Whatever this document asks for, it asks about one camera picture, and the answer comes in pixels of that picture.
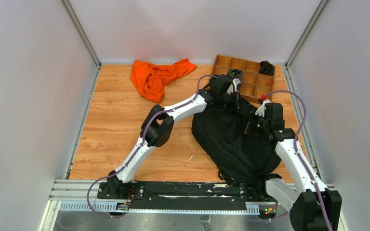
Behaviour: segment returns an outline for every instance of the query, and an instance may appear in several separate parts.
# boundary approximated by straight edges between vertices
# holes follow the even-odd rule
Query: gray floor
[[[107,219],[91,212],[66,212],[56,223],[54,231],[292,231],[289,217],[267,223],[256,216],[196,215],[196,214],[140,214],[131,213],[122,218]]]

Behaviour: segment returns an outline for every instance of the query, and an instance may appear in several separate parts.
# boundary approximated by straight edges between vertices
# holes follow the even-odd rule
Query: backpack strap
[[[222,170],[218,171],[218,177],[221,180],[225,180],[226,184],[229,185],[229,186],[238,187],[240,185],[239,181],[232,179],[229,175],[224,173]]]

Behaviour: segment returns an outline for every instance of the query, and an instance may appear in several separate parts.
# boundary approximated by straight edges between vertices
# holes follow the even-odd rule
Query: cable
[[[149,123],[147,123],[147,125],[146,125],[146,127],[145,127],[145,129],[144,129],[144,133],[143,133],[143,141],[141,142],[140,146],[138,146],[138,147],[135,149],[134,153],[133,153],[133,154],[132,154],[132,156],[128,159],[128,161],[125,163],[125,165],[124,165],[124,166],[122,166],[122,167],[121,167],[119,170],[117,170],[115,173],[113,173],[113,174],[111,174],[111,175],[109,175],[109,176],[100,177],[99,179],[95,180],[95,181],[90,185],[89,189],[87,190],[87,197],[86,197],[86,199],[87,199],[87,205],[89,206],[89,208],[90,208],[90,210],[91,210],[92,212],[94,212],[95,214],[97,214],[97,215],[99,215],[99,216],[101,216],[101,217],[104,217],[104,218],[120,218],[120,217],[122,217],[122,216],[124,216],[124,215],[125,215],[125,214],[123,214],[123,215],[119,215],[119,216],[104,215],[104,214],[101,214],[101,213],[99,213],[99,212],[95,211],[95,209],[93,208],[93,206],[92,206],[92,205],[91,205],[91,203],[90,203],[90,191],[92,190],[92,188],[94,187],[94,185],[96,185],[96,183],[98,183],[99,181],[104,180],[104,179],[108,179],[108,178],[111,178],[111,177],[114,177],[114,176],[116,176],[117,174],[119,174],[122,170],[124,170],[126,167],[128,167],[128,164],[131,162],[131,160],[134,158],[134,156],[137,154],[137,152],[140,150],[140,148],[144,145],[144,143],[145,143],[145,136],[146,136],[146,134],[147,134],[147,132],[148,132],[149,126],[151,125],[151,122],[152,122],[152,121],[154,121],[154,119],[155,119],[155,118],[157,118],[157,116],[158,116],[158,115],[160,115],[160,114],[162,114],[162,113],[172,112],[173,110],[176,110],[176,109],[178,109],[178,108],[184,107],[184,106],[186,106],[186,105],[188,105],[188,104],[192,103],[192,102],[197,98],[197,96],[198,96],[200,81],[201,81],[203,78],[205,78],[205,77],[218,78],[218,76],[214,76],[214,75],[204,75],[204,76],[200,77],[200,78],[198,79],[197,91],[195,92],[194,97],[193,97],[190,101],[187,101],[187,102],[185,102],[185,103],[183,103],[183,104],[181,104],[181,105],[178,105],[178,106],[174,107],[173,109],[170,109],[170,110],[163,110],[163,111],[159,111],[159,112],[155,113],[155,114],[151,117],[151,119],[149,120],[150,122],[149,122]]]
[[[87,216],[82,222],[80,222],[79,224],[77,224],[77,225],[74,225],[74,226],[71,226],[71,227],[65,227],[65,226],[63,226],[63,224],[62,224],[62,221],[61,221],[61,219],[63,218],[63,217],[65,217],[66,216],[66,214],[64,214],[64,215],[62,215],[61,216],[61,213],[59,213],[58,215],[58,218],[57,218],[57,220],[56,220],[56,223],[57,223],[57,225],[60,227],[60,228],[62,228],[63,230],[73,230],[73,229],[77,229],[78,227],[80,227],[84,222],[86,222],[91,216]]]
[[[128,193],[130,193],[130,191],[132,191],[132,199],[131,199],[131,202],[133,202],[135,200],[135,191],[134,191],[134,189],[129,189]]]
[[[282,215],[275,217],[275,218],[268,218],[268,219],[261,219],[260,217],[256,216],[258,219],[257,220],[252,220],[253,222],[266,222],[266,224],[271,223],[274,220],[279,220],[287,216],[289,213],[285,212]]]
[[[131,193],[130,193],[130,191],[127,191],[127,192],[128,192],[128,198],[127,198],[127,201],[132,202],[132,200],[131,200]]]
[[[327,228],[329,231],[333,231],[332,230],[332,227],[331,227],[331,224],[330,224],[330,221],[328,219],[328,216],[327,216],[327,211],[326,211],[326,208],[324,206],[324,201],[323,201],[323,197],[321,196],[321,191],[320,191],[320,188],[318,187],[318,184],[316,182],[316,178],[314,177],[314,175],[311,173],[311,170],[310,168],[308,167],[307,163],[304,161],[303,157],[301,156],[301,154],[298,152],[298,148],[297,148],[297,141],[299,139],[299,134],[300,134],[300,131],[301,129],[303,128],[304,126],[304,122],[305,122],[305,118],[307,116],[307,109],[305,107],[305,104],[304,104],[304,101],[302,100],[302,98],[300,98],[300,96],[298,96],[296,93],[292,92],[292,91],[289,91],[289,90],[275,90],[275,91],[272,91],[270,93],[267,93],[265,96],[269,96],[269,95],[272,95],[274,93],[278,93],[278,92],[286,92],[286,93],[289,93],[289,94],[292,94],[294,95],[301,103],[301,105],[303,106],[303,120],[301,121],[300,125],[299,125],[299,128],[297,129],[297,132],[296,132],[296,135],[294,136],[294,150],[296,151],[297,153],[297,156],[299,157],[300,159],[300,162],[303,164],[305,170],[307,171],[308,175],[310,176],[310,179],[311,181],[315,182],[314,183],[314,187],[316,188],[316,192],[317,192],[317,196],[318,196],[318,200],[320,202],[320,205],[321,205],[321,211],[323,213],[323,217],[324,217],[324,221],[326,222],[326,225],[327,225]]]
[[[267,212],[270,212],[270,211],[272,211],[272,210],[276,210],[276,211],[277,211],[277,206],[278,206],[278,201],[276,202],[276,205],[275,205],[275,206],[273,206],[273,207],[270,207],[270,208],[267,210]]]

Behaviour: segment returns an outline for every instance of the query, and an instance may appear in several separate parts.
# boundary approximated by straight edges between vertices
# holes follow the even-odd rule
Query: orange cloth
[[[165,95],[164,86],[186,76],[196,67],[188,59],[172,65],[155,65],[135,60],[131,70],[131,81],[141,96],[160,103]]]

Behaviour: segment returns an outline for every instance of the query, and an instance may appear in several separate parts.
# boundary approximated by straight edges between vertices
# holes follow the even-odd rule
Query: metal track
[[[98,212],[124,212],[126,207],[118,207],[118,202],[97,201],[92,205]],[[166,213],[166,214],[228,214],[228,215],[260,215],[259,205],[248,204],[246,210],[184,210],[184,209],[137,209],[130,208],[128,213]],[[84,201],[62,201],[59,211],[82,211],[91,212],[87,202]]]
[[[86,201],[87,191],[94,180],[55,180],[52,191],[49,195],[49,201]],[[90,191],[89,197],[95,201],[113,201],[113,202],[126,202],[127,200],[113,200],[113,199],[97,199],[97,191],[100,183],[106,182],[101,180],[97,182]]]

